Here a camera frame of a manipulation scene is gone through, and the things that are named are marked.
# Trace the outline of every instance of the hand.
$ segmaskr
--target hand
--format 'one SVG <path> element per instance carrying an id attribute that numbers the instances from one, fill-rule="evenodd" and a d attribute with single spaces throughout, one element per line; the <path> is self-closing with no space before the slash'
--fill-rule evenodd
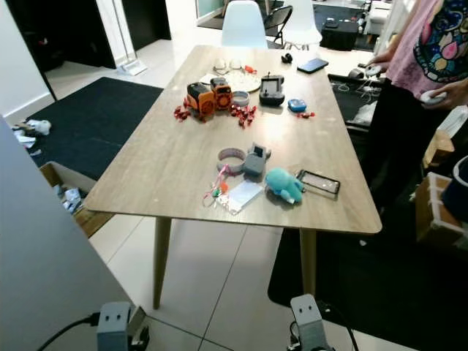
<path id="1" fill-rule="evenodd" d="M 443 92 L 447 93 L 447 97 L 440 103 L 437 105 L 423 104 L 423 107 L 427 110 L 452 110 L 457 106 L 468 105 L 468 78 L 434 90 L 431 97 L 436 97 Z"/>
<path id="2" fill-rule="evenodd" d="M 370 65 L 381 66 L 382 70 L 380 72 L 383 73 L 390 66 L 390 61 L 392 61 L 393 55 L 395 55 L 394 50 L 386 50 L 383 53 L 375 56 L 371 61 L 369 61 L 367 66 L 370 66 Z"/>

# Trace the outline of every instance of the table leg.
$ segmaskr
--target table leg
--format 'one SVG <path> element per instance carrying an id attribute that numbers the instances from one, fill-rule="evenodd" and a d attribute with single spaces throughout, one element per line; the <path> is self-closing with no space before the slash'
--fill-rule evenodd
<path id="1" fill-rule="evenodd" d="M 222 17 L 224 18 L 225 15 L 226 15 L 226 9 L 227 9 L 227 5 L 229 4 L 229 1 L 230 0 L 224 0 L 224 6 L 222 7 Z"/>
<path id="2" fill-rule="evenodd" d="M 267 15 L 270 15 L 270 0 L 265 0 L 265 11 Z"/>
<path id="3" fill-rule="evenodd" d="M 167 252 L 169 251 L 171 218 L 157 217 L 154 233 L 154 282 L 153 282 L 153 308 L 159 308 L 162 283 L 166 271 Z"/>
<path id="4" fill-rule="evenodd" d="M 317 266 L 317 232 L 301 229 L 302 284 L 305 294 L 315 295 L 315 276 Z"/>

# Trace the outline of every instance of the teal plush toy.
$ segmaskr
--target teal plush toy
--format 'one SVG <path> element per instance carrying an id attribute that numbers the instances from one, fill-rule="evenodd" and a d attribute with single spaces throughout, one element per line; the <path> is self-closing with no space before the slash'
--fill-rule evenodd
<path id="1" fill-rule="evenodd" d="M 289 203 L 302 200 L 303 184 L 282 168 L 274 168 L 266 175 L 266 183 L 275 195 L 281 196 Z"/>

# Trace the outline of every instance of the wooden table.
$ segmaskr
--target wooden table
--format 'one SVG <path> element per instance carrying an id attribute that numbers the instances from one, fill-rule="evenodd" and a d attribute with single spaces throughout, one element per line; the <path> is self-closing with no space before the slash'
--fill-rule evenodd
<path id="1" fill-rule="evenodd" d="M 325 70 L 307 75 L 283 64 L 281 50 L 197 46 L 161 93 L 153 107 L 104 172 L 85 201 L 94 211 L 156 217 L 154 308 L 159 306 L 172 218 L 295 227 L 301 230 L 304 290 L 315 290 L 315 230 L 373 234 L 380 218 L 364 180 L 350 137 Z M 314 118 L 296 118 L 287 109 L 259 105 L 251 94 L 256 118 L 242 129 L 236 118 L 217 112 L 203 124 L 194 118 L 180 123 L 173 117 L 186 96 L 186 86 L 210 72 L 216 58 L 242 58 L 259 75 L 284 76 L 286 99 L 304 99 Z M 295 62 L 311 53 L 295 53 Z M 216 179 L 217 155 L 227 147 L 247 150 L 252 142 L 271 148 L 267 170 L 306 169 L 341 181 L 336 199 L 307 193 L 300 205 L 261 194 L 236 216 L 220 206 L 204 207 L 203 194 Z M 241 175 L 229 177 L 235 186 Z"/>

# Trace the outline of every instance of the black pants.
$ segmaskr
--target black pants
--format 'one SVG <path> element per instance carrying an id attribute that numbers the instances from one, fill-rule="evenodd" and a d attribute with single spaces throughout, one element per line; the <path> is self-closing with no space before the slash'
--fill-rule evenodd
<path id="1" fill-rule="evenodd" d="M 425 110 L 407 90 L 385 81 L 369 131 L 363 172 L 377 208 L 390 205 L 420 164 L 436 128 L 450 111 Z M 388 163 L 382 182 L 372 182 Z"/>

